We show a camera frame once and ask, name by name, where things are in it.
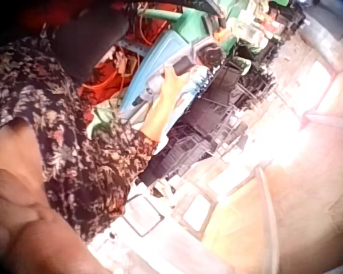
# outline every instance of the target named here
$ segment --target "cable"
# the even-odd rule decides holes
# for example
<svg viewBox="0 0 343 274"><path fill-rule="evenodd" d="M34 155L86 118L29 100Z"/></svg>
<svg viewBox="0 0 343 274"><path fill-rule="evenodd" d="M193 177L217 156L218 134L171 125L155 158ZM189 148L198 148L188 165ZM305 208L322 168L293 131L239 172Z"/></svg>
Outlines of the cable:
<svg viewBox="0 0 343 274"><path fill-rule="evenodd" d="M116 74L117 71L115 70L111 75L109 75L109 77L103 83L95 84L93 86L90 86L88 84L82 84L82 86L89 88L91 90L100 90L101 88L104 88L107 84L109 84L114 79Z"/></svg>
<svg viewBox="0 0 343 274"><path fill-rule="evenodd" d="M118 46L119 46L119 48L121 49L123 55L125 55L125 52L124 52L122 46L120 46L120 45L118 45ZM105 79L105 81L104 81L103 83L95 84L95 85L92 85L92 86L89 85L89 84L82 84L82 86L83 86L83 87L86 87L86 88L88 88L88 89L90 89L90 90L100 90L100 89L106 87L106 86L114 79L114 77L116 76L116 74L117 74L117 70L114 70L114 72L111 73L111 74L109 75L109 77L108 77L107 79ZM125 78L125 76L124 76L124 72L123 72L122 84L121 84L122 87L121 87L121 89L123 88L124 78Z"/></svg>
<svg viewBox="0 0 343 274"><path fill-rule="evenodd" d="M142 39L145 41L145 43L146 43L148 46L152 46L153 44L152 44L149 40L146 39L146 37L144 36L144 34L143 34L143 32L142 32L142 18L143 18L143 14L145 13L145 11L146 11L148 5L149 5L149 4L146 3L146 4L144 5L144 7L143 7L143 11L142 11L142 13L141 13L141 15L140 15L140 17L139 17L139 24L138 24L138 26L139 26L139 33L140 33Z"/></svg>

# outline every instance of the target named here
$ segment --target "floral shirt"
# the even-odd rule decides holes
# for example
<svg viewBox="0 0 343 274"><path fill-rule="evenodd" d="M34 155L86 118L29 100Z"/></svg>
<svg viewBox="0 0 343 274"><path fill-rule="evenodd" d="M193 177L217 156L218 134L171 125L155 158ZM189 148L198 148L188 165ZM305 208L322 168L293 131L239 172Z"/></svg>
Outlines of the floral shirt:
<svg viewBox="0 0 343 274"><path fill-rule="evenodd" d="M73 81L42 38L0 48L0 128L22 118L34 129L51 207L89 242L125 211L134 178L157 142L115 120L86 137Z"/></svg>

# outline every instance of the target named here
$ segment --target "green plastic object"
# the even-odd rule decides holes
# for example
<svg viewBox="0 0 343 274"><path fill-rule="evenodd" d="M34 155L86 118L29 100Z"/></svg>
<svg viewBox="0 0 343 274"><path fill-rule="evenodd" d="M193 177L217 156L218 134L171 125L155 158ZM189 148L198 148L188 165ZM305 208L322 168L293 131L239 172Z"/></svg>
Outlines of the green plastic object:
<svg viewBox="0 0 343 274"><path fill-rule="evenodd" d="M220 5L226 10L228 18L239 16L241 10L248 7L249 0L221 0ZM179 33L181 37L188 43L196 40L199 37L207 37L208 33L202 21L202 16L206 15L205 12L185 8L183 15L178 21L172 24L172 29ZM222 44L222 47L229 52L235 45L237 39L232 37Z"/></svg>
<svg viewBox="0 0 343 274"><path fill-rule="evenodd" d="M276 2L277 4L281 5L281 6L287 6L288 3L290 2L290 0L273 0L273 2Z"/></svg>
<svg viewBox="0 0 343 274"><path fill-rule="evenodd" d="M167 11L167 10L156 10L156 9L138 9L137 14L143 14L144 18L158 18L158 19L163 19L167 20L169 22L176 22L178 21L181 17L181 13L174 13L172 11Z"/></svg>

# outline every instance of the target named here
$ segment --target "person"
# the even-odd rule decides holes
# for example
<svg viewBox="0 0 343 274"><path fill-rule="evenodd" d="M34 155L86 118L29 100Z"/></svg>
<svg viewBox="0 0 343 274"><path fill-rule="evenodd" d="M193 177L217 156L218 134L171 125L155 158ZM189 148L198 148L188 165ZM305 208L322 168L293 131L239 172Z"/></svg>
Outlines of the person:
<svg viewBox="0 0 343 274"><path fill-rule="evenodd" d="M139 131L114 120L90 140L74 83L79 67L63 65L71 58L53 48L47 37L0 47L0 261L14 273L107 273L84 243L124 213L189 76L166 67Z"/></svg>

